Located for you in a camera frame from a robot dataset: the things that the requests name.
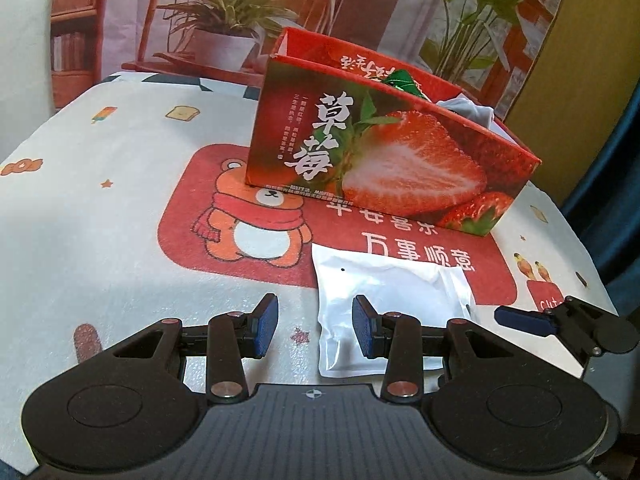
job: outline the white packet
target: white packet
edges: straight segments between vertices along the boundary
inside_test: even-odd
[[[312,245],[318,276],[320,374],[342,378],[383,374],[386,359],[367,359],[351,322],[353,297],[364,294],[380,314],[401,312],[423,325],[445,327],[453,317],[471,319],[475,301],[460,267],[400,260],[380,254]],[[425,370],[442,368],[442,358],[423,358]]]

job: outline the bookshelf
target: bookshelf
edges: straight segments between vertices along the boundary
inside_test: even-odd
[[[51,80],[62,108],[100,78],[102,0],[52,0]]]

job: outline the sliced strawberry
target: sliced strawberry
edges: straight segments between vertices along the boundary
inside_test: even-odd
[[[489,191],[470,202],[455,206],[438,223],[473,235],[484,236],[513,203],[513,198],[499,191]]]
[[[466,202],[486,187],[484,171],[428,114],[392,112],[397,123],[368,128],[342,178],[347,200],[411,216]]]
[[[517,194],[538,166],[521,150],[470,128],[452,128],[452,137],[486,173],[490,189]]]

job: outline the metal screw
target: metal screw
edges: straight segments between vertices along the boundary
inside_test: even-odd
[[[220,381],[211,387],[211,393],[216,397],[230,399],[242,393],[242,386],[233,381]]]
[[[386,390],[394,397],[413,397],[418,393],[418,386],[409,381],[396,381],[387,386]]]

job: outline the yellow wall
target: yellow wall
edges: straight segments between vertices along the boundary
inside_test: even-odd
[[[563,0],[507,116],[542,160],[534,184],[561,204],[620,118],[640,76],[640,0]]]

